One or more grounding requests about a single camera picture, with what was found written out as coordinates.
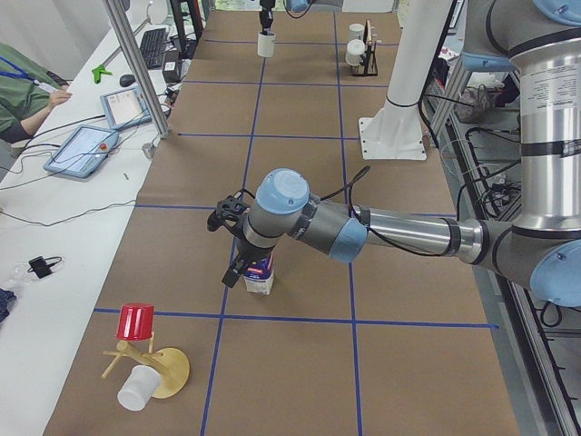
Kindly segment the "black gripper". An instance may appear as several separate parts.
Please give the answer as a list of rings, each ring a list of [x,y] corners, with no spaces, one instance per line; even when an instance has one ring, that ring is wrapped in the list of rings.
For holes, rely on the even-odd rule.
[[[234,226],[231,231],[236,239],[238,254],[222,276],[222,283],[227,287],[234,287],[252,263],[268,258],[277,243],[276,237],[265,237],[253,230],[250,230],[249,236],[241,227]]]

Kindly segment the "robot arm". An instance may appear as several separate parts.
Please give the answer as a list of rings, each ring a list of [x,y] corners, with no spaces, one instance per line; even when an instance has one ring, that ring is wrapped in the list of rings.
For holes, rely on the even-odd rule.
[[[259,18],[261,23],[261,35],[270,35],[273,24],[273,8],[275,0],[260,0],[261,10]],[[343,1],[335,0],[288,0],[282,2],[285,13],[292,19],[300,19],[307,14],[315,5],[330,6],[341,9]]]

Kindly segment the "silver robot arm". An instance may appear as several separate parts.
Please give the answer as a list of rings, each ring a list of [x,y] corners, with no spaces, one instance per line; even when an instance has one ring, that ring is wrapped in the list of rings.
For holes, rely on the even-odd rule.
[[[310,191],[303,176],[268,173],[252,204],[219,202],[207,227],[235,236],[237,256],[223,282],[233,286],[283,235],[344,263],[367,243],[423,256],[455,256],[506,277],[536,297],[580,303],[580,4],[473,1],[462,53],[474,71],[520,75],[521,211],[512,222],[429,218]]]

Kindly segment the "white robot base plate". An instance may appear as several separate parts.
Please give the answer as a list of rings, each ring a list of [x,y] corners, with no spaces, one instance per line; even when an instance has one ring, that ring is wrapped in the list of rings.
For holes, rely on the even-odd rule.
[[[376,117],[359,119],[361,154],[365,160],[425,161],[427,152],[422,140],[419,117],[410,119]]]

